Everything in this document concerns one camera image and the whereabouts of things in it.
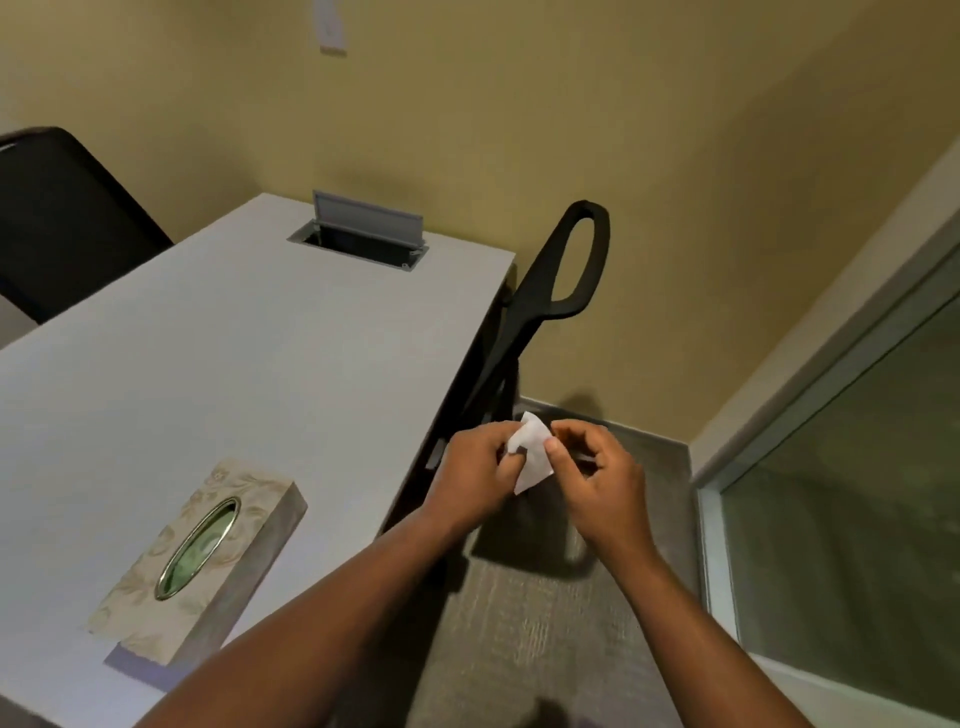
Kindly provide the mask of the person's right hand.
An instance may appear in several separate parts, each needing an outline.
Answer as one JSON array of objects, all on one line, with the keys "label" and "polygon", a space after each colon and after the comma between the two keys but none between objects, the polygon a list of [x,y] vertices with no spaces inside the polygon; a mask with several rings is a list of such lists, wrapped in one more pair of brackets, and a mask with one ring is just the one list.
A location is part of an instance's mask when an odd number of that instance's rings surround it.
[{"label": "person's right hand", "polygon": [[551,438],[568,449],[580,470],[580,496],[567,501],[577,531],[605,565],[645,563],[655,556],[642,467],[605,426],[554,419]]}]

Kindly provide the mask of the person's left hand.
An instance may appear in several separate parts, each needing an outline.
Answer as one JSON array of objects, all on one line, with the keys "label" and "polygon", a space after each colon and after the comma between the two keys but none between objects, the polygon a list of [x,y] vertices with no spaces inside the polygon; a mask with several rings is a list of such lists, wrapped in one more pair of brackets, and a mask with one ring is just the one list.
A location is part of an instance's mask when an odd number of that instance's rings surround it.
[{"label": "person's left hand", "polygon": [[453,435],[421,507],[429,521],[461,537],[498,511],[514,490],[498,489],[496,468],[520,426],[492,421]]}]

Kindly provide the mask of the white tissue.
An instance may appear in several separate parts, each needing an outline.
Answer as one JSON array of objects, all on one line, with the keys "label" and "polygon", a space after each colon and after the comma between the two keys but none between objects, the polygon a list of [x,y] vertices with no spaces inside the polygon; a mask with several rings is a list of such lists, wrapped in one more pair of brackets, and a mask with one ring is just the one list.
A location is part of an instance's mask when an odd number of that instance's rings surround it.
[{"label": "white tissue", "polygon": [[553,467],[547,457],[545,443],[552,437],[547,425],[534,413],[526,411],[520,427],[506,444],[509,455],[524,455],[524,465],[515,482],[513,492],[520,495],[550,478]]}]

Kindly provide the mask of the person's right forearm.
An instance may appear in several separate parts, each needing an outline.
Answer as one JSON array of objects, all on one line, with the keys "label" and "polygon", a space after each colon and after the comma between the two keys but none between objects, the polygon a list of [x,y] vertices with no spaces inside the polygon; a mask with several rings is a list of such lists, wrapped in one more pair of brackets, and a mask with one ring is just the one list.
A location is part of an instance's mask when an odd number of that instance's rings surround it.
[{"label": "person's right forearm", "polygon": [[645,541],[597,543],[684,728],[813,728]]}]

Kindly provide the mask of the person's left forearm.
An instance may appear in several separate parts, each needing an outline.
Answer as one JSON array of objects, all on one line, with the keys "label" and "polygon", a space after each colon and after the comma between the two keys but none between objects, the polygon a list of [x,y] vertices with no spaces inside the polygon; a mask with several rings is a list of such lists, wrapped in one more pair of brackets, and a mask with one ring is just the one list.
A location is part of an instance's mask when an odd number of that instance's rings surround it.
[{"label": "person's left forearm", "polygon": [[236,637],[134,728],[312,728],[382,625],[475,523],[425,504]]}]

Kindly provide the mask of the black chair with open backrest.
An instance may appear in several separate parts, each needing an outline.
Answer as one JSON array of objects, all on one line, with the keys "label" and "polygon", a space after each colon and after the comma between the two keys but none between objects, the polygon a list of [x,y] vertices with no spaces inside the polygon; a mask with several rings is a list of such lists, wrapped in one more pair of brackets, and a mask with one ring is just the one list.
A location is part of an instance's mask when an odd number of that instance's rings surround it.
[{"label": "black chair with open backrest", "polygon": [[[573,292],[556,299],[554,285],[570,236],[585,220],[591,222],[593,230],[586,263]],[[606,208],[590,200],[575,201],[563,213],[520,283],[502,284],[417,458],[416,476],[437,468],[442,449],[455,432],[475,427],[485,418],[513,418],[522,353],[544,322],[568,319],[587,308],[603,276],[610,241]]]}]

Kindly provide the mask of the beige floral tissue box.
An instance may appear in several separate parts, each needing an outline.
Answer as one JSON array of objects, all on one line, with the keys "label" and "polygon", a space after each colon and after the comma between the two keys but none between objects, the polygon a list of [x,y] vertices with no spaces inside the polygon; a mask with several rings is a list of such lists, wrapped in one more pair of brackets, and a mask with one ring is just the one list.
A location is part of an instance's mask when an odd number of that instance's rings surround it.
[{"label": "beige floral tissue box", "polygon": [[227,458],[107,593],[89,633],[161,669],[223,645],[307,503],[292,477]]}]

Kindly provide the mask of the black office chair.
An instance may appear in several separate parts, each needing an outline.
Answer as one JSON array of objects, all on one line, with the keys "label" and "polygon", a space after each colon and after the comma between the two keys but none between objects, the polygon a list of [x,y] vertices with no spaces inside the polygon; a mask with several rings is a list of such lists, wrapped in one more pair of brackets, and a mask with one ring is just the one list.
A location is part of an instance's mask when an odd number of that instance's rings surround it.
[{"label": "black office chair", "polygon": [[0,134],[0,296],[38,325],[174,243],[61,127]]}]

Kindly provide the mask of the glass panel with white frame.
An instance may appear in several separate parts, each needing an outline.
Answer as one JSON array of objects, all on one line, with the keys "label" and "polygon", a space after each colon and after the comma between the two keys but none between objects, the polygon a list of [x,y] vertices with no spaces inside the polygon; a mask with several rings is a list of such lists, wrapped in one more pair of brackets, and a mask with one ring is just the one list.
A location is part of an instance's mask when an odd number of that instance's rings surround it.
[{"label": "glass panel with white frame", "polygon": [[690,446],[706,610],[821,728],[960,728],[960,135]]}]

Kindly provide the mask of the white wall switch plate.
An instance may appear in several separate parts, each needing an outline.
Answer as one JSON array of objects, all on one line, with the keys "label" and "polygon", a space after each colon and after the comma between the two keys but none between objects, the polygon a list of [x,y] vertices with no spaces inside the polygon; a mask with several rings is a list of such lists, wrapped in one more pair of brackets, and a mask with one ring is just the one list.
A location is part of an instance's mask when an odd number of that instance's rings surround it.
[{"label": "white wall switch plate", "polygon": [[347,54],[345,25],[341,17],[340,0],[311,0],[313,27],[319,49],[324,54]]}]

